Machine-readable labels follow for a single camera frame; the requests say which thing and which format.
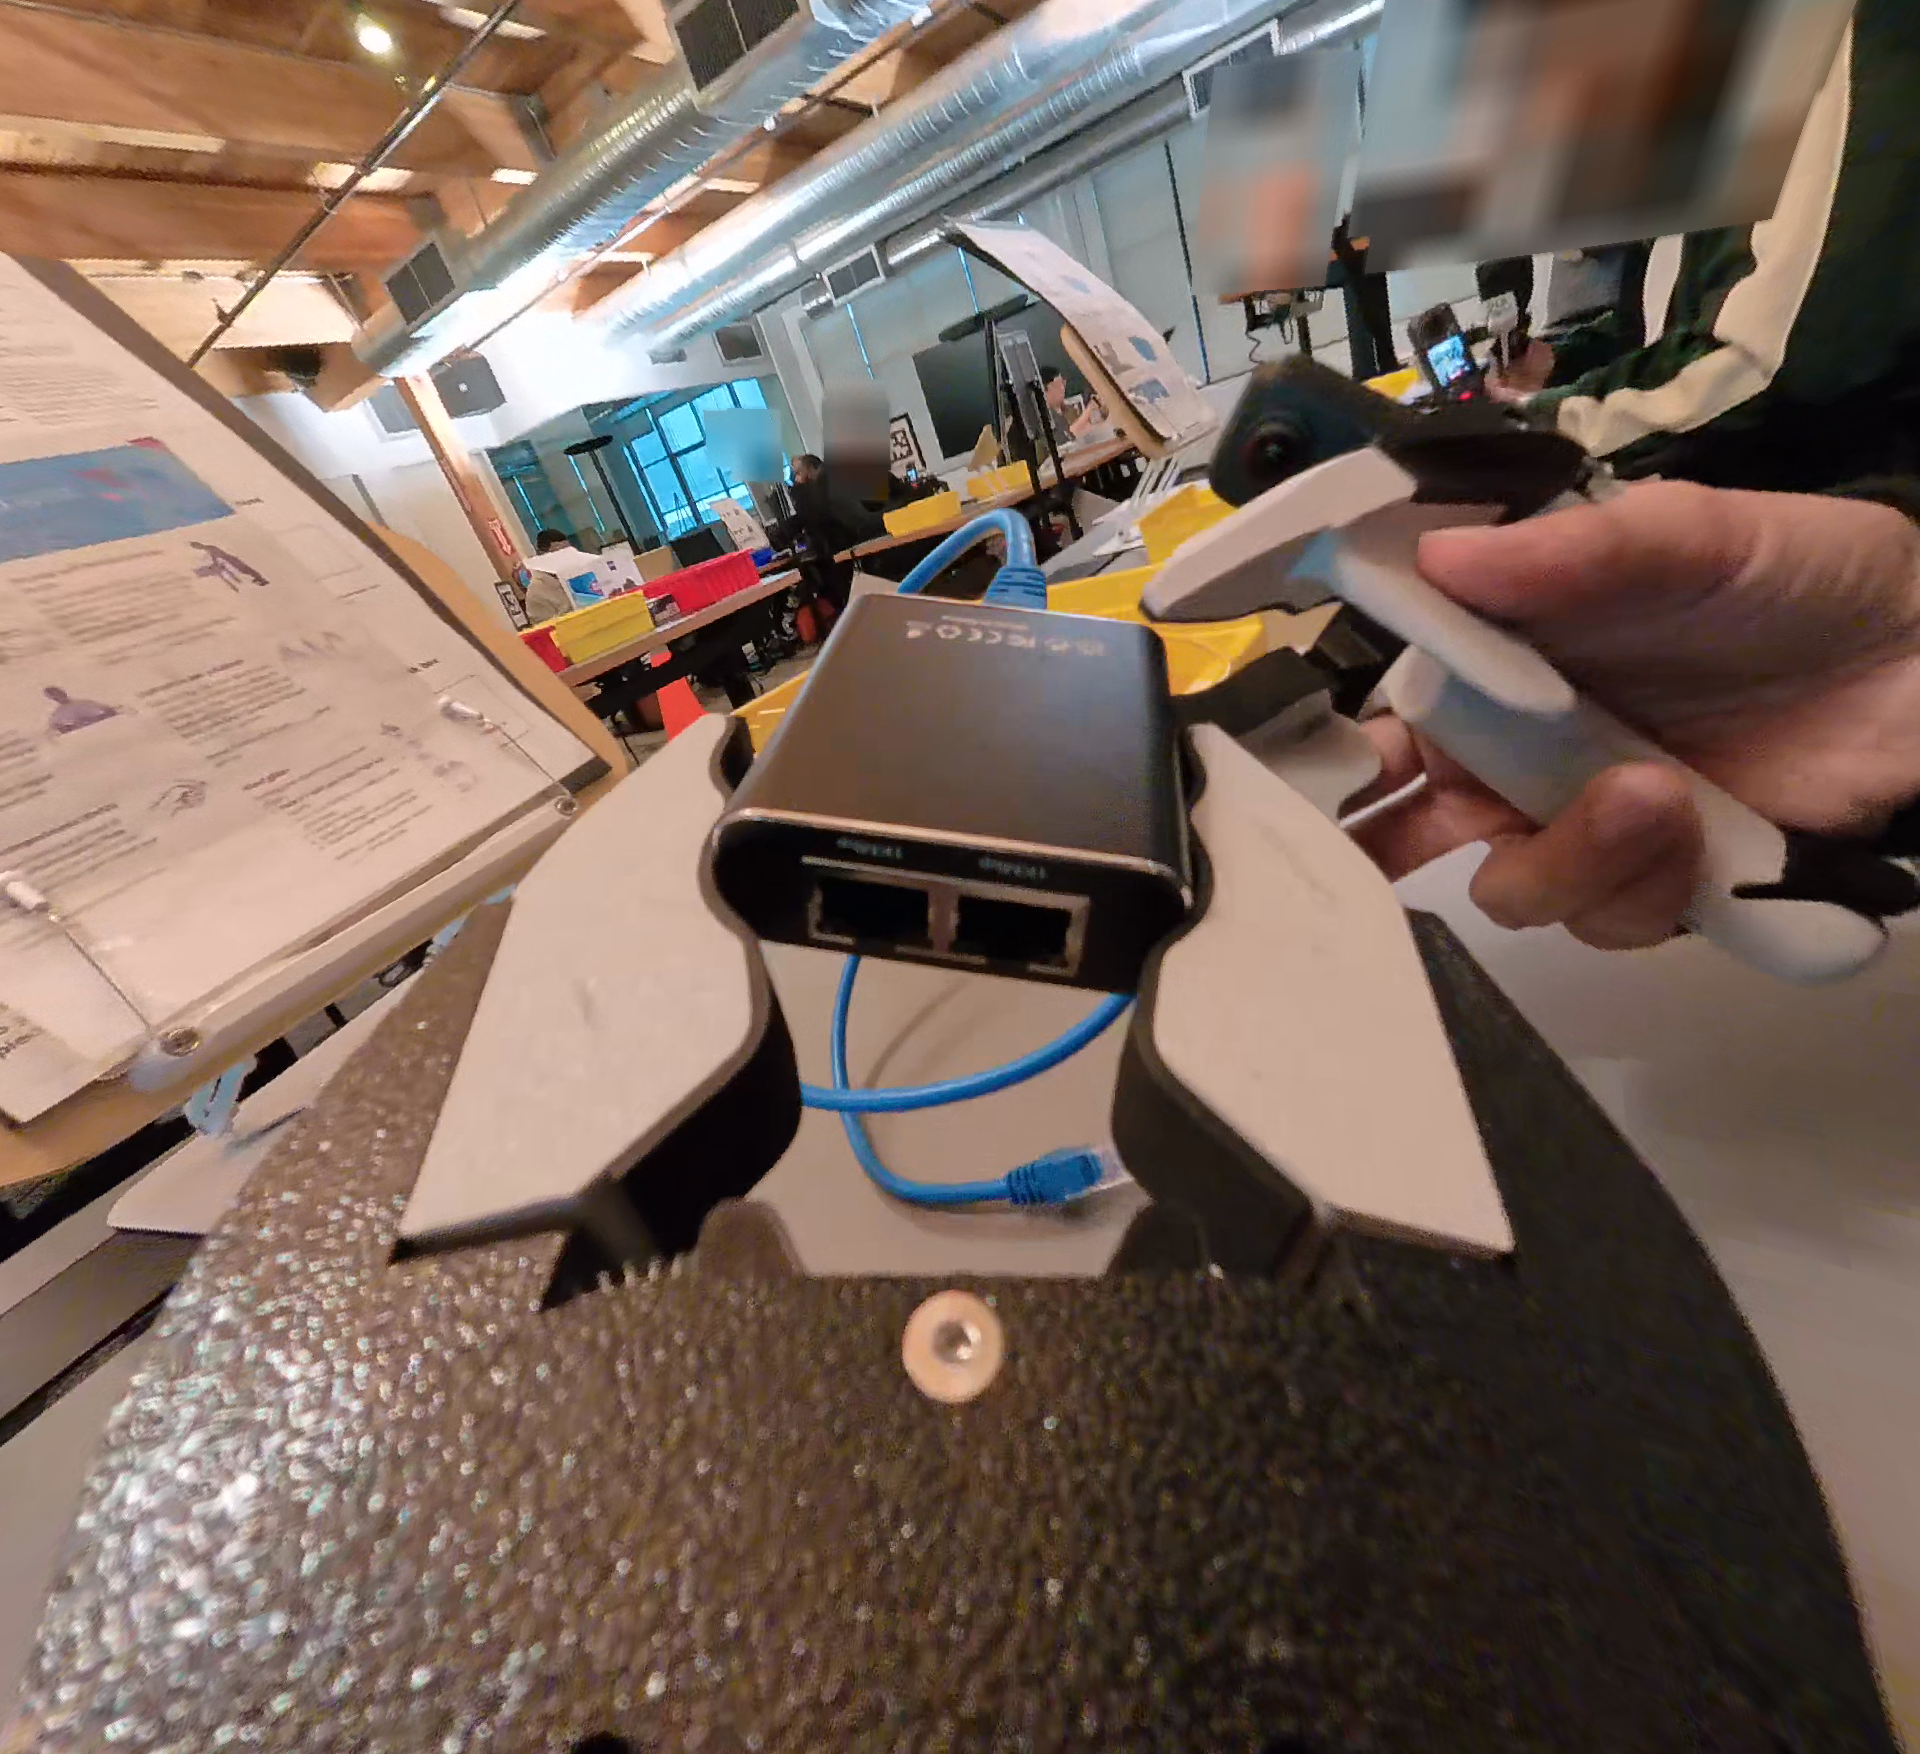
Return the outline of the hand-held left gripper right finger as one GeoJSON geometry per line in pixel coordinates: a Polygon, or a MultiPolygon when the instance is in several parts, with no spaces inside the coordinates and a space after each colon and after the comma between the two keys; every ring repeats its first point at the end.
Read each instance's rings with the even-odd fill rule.
{"type": "Polygon", "coordinates": [[[1145,962],[1110,1138],[1113,1268],[1305,1278],[1355,1235],[1498,1259],[1513,1223],[1406,908],[1240,740],[1187,731],[1194,913],[1145,962]]]}

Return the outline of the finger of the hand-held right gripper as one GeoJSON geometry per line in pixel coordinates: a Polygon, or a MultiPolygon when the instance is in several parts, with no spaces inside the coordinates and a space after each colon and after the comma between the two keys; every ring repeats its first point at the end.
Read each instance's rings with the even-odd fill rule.
{"type": "Polygon", "coordinates": [[[1377,446],[1320,462],[1182,543],[1141,589],[1140,611],[1153,624],[1187,624],[1280,608],[1315,537],[1415,491],[1415,477],[1377,446]]]}

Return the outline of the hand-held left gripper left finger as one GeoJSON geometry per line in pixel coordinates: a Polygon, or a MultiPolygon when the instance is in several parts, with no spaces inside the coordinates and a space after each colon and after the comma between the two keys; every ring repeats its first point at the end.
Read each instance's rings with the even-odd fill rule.
{"type": "Polygon", "coordinates": [[[740,720],[696,720],[517,880],[397,1259],[553,1233],[575,1268],[645,1269],[781,1164],[796,1055],[710,869],[747,761],[740,720]]]}

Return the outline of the black network adapter box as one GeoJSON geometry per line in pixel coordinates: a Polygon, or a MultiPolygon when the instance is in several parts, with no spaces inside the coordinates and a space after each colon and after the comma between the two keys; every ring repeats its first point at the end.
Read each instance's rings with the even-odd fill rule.
{"type": "Polygon", "coordinates": [[[1187,924],[1187,786],[1140,624],[855,598],[714,825],[761,939],[1132,996],[1187,924]]]}

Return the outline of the person's right forearm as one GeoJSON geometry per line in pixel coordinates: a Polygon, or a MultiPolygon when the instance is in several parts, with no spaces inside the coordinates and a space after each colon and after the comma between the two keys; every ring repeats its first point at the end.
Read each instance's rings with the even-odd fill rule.
{"type": "Polygon", "coordinates": [[[1533,349],[1539,423],[1621,477],[1884,494],[1915,480],[1917,0],[1857,0],[1771,215],[1677,238],[1659,329],[1533,349]]]}

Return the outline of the grey desk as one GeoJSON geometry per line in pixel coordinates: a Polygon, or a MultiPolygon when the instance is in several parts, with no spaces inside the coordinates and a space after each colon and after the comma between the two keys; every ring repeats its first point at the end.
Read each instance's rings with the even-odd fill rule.
{"type": "Polygon", "coordinates": [[[6,1750],[1915,1747],[1915,947],[1798,994],[1420,883],[1513,1268],[390,1262],[495,925],[135,1349],[6,1750]]]}

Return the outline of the person's right hand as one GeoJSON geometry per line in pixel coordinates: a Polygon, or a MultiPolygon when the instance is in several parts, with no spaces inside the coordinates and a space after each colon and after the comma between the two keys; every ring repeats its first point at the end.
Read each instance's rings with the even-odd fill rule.
{"type": "MultiPolygon", "coordinates": [[[[1917,537],[1862,497],[1638,483],[1602,503],[1420,543],[1423,578],[1522,636],[1621,722],[1785,831],[1884,838],[1917,793],[1917,537]]],[[[1474,904],[1606,951],[1672,938],[1703,837],[1684,778],[1635,761],[1528,823],[1428,740],[1365,726],[1355,828],[1388,876],[1470,844],[1474,904]]]]}

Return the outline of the small yellow plastic bin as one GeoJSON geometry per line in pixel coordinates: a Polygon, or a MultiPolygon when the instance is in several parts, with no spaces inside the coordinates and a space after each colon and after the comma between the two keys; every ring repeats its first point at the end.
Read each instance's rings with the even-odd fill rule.
{"type": "Polygon", "coordinates": [[[606,600],[557,614],[542,628],[558,654],[557,668],[575,668],[599,658],[625,642],[655,631],[649,598],[627,590],[606,600]]]}

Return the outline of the red plastic bin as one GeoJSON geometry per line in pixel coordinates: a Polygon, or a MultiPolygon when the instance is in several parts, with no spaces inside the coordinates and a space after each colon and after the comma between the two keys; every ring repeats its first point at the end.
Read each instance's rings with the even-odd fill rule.
{"type": "Polygon", "coordinates": [[[676,566],[643,580],[641,592],[655,621],[700,614],[765,578],[751,553],[726,553],[692,566],[676,566]]]}

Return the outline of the black wall monitor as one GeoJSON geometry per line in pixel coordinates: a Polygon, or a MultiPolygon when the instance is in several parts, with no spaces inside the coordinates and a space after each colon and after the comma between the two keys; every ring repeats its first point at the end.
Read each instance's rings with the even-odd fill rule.
{"type": "Polygon", "coordinates": [[[997,425],[997,379],[988,358],[988,329],[1002,340],[1020,333],[1031,343],[1037,365],[1068,375],[1077,388],[1063,345],[1063,319],[1028,298],[1008,298],[944,326],[937,338],[911,354],[935,443],[944,458],[967,455],[983,427],[997,425]]]}

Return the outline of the silver ventilation duct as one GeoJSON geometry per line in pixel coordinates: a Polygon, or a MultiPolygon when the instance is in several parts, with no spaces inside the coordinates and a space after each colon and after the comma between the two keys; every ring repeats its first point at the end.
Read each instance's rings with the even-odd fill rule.
{"type": "Polygon", "coordinates": [[[419,246],[425,285],[355,334],[357,361],[379,376],[419,375],[513,321],[643,208],[939,1],[682,0],[666,70],[612,102],[480,235],[419,246]]]}
{"type": "Polygon", "coordinates": [[[614,293],[592,319],[672,349],[1103,120],[1297,0],[1044,0],[614,293]]]}

